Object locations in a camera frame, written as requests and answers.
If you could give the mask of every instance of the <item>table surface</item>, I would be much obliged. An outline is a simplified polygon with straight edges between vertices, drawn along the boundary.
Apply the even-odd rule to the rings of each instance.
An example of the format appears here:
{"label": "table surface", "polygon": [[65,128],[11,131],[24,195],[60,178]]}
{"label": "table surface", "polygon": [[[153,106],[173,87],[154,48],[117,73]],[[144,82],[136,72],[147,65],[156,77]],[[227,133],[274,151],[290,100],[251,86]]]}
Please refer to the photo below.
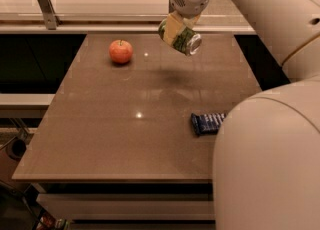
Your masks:
{"label": "table surface", "polygon": [[[129,64],[111,62],[115,39]],[[190,114],[229,112],[260,91],[232,35],[203,35],[186,57],[153,34],[89,34],[18,165],[31,182],[212,179],[215,135],[197,137]]]}

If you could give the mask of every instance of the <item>apple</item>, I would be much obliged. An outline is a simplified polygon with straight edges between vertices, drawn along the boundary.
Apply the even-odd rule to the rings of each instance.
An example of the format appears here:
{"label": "apple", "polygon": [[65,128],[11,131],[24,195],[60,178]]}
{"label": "apple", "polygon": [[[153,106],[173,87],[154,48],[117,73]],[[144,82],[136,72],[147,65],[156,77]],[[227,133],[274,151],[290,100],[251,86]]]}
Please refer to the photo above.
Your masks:
{"label": "apple", "polygon": [[109,55],[113,62],[125,64],[130,61],[133,54],[132,46],[124,40],[113,41],[109,46]]}

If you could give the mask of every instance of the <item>blue package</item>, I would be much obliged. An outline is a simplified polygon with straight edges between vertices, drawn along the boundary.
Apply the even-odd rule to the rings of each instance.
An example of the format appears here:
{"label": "blue package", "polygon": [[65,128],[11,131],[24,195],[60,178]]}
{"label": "blue package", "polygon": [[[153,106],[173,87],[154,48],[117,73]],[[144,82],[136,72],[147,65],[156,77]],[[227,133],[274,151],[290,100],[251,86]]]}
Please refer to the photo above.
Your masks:
{"label": "blue package", "polygon": [[192,125],[198,136],[204,134],[217,134],[225,118],[226,114],[224,113],[202,115],[191,114]]}

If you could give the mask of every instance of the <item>metal can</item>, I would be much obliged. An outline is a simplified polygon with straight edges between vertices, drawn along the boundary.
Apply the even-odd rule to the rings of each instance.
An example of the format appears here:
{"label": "metal can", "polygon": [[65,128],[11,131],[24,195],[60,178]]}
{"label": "metal can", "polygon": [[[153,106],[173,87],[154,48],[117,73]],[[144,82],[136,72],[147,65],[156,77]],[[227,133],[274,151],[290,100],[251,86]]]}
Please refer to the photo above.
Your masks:
{"label": "metal can", "polygon": [[[159,36],[163,40],[167,20],[164,19],[158,29]],[[202,43],[201,35],[193,31],[191,28],[185,26],[183,31],[175,37],[172,44],[169,44],[175,50],[185,54],[186,56],[192,56],[197,53]]]}

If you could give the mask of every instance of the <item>floor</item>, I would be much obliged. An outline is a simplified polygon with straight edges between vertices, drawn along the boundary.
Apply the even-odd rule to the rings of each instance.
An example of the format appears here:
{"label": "floor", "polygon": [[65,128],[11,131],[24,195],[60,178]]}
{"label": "floor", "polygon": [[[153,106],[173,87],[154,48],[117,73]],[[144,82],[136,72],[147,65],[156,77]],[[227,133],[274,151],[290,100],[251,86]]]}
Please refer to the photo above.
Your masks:
{"label": "floor", "polygon": [[[36,128],[30,128],[30,133],[36,131]],[[0,122],[0,148],[8,140],[17,135],[17,130],[10,126],[8,122]],[[27,190],[28,185],[23,185],[19,183],[14,183],[11,180],[11,175],[17,166],[17,161],[10,159],[4,151],[0,152],[0,180],[12,185],[14,188],[24,192]],[[40,209],[36,204],[32,204],[32,208],[39,214]],[[114,228],[115,226],[110,225],[110,229],[120,229]],[[4,188],[0,183],[0,230],[31,230],[35,229],[35,219],[30,214],[26,206],[21,202],[20,198],[17,198],[10,194],[8,189]],[[90,229],[89,227],[79,227],[79,229]],[[136,226],[132,229],[146,229],[143,227]]]}

